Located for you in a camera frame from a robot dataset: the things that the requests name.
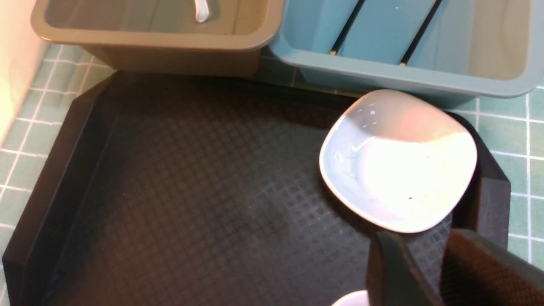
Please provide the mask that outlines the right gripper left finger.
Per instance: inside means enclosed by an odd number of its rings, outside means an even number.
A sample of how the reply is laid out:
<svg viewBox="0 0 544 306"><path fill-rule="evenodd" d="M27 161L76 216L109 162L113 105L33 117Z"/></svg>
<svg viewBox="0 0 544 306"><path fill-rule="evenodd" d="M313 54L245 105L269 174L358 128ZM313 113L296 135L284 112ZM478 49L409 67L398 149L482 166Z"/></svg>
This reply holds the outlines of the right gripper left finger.
<svg viewBox="0 0 544 306"><path fill-rule="evenodd" d="M371 239L366 272L371 306L442 306L399 235L380 231Z"/></svg>

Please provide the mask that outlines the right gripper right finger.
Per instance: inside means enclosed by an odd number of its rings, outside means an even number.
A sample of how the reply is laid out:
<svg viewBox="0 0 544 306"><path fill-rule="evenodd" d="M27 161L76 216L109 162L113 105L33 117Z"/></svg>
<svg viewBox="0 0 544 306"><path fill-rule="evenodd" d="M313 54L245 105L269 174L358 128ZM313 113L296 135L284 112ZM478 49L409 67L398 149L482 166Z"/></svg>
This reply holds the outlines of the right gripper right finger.
<svg viewBox="0 0 544 306"><path fill-rule="evenodd" d="M443 256L440 295L447 306L542 306L544 274L476 232L454 229Z"/></svg>

